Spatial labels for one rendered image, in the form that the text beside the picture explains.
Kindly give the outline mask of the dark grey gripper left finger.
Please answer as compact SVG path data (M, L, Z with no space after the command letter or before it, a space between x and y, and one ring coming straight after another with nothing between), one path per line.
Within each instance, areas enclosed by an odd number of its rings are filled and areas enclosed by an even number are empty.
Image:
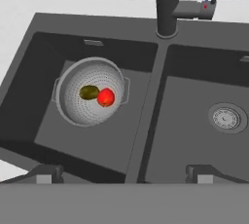
M63 166L39 165L25 175L8 179L8 183L56 184L63 183Z

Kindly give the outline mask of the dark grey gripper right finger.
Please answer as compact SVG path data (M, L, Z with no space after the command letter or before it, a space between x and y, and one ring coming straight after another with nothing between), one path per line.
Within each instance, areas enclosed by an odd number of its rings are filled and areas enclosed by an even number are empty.
M249 181L223 174L211 165L187 165L186 182L191 184L249 184Z

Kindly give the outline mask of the round metal sink drain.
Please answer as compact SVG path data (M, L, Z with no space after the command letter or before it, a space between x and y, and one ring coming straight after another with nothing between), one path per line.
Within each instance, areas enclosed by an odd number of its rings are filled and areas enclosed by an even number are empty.
M237 134L249 127L249 113L229 102L213 104L208 109L208 120L216 131L224 134Z

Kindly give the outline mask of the grey metal colander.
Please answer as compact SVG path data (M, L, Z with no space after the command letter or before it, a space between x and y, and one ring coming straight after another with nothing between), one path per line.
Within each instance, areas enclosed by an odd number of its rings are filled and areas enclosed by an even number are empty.
M80 91L85 86L109 89L114 93L114 102L102 106L96 98L82 99ZM91 56L71 66L55 80L52 101L68 123L77 127L93 127L107 121L119 108L128 103L130 79L111 60Z

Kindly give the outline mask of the dark grey double sink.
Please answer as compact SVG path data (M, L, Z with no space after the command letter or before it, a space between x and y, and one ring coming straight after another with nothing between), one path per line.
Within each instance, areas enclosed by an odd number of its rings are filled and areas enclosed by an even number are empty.
M128 103L92 128L67 123L52 101L57 78L88 56L130 79ZM249 113L249 24L182 20L176 37L152 19L38 14L0 85L0 159L63 166L71 182L181 183L187 165L249 181L249 127L216 131L215 103Z

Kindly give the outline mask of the green-brown kiwi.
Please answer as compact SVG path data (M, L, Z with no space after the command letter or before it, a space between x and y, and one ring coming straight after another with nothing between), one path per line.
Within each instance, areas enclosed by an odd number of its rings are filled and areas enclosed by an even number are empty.
M99 88L93 85L86 85L80 89L80 97L84 100L92 100L97 98Z

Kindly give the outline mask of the red apple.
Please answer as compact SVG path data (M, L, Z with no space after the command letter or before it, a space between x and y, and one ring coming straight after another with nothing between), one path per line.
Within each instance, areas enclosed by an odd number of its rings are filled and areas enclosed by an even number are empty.
M109 107L115 101L115 94L109 88L104 88L97 95L97 102L102 107Z

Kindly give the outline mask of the dark grey sink faucet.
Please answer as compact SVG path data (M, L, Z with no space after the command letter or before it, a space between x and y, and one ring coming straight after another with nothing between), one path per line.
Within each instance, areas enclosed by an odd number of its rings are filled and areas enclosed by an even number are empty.
M178 19L207 19L212 20L217 0L180 1L156 0L157 30L161 39L170 39L177 35Z

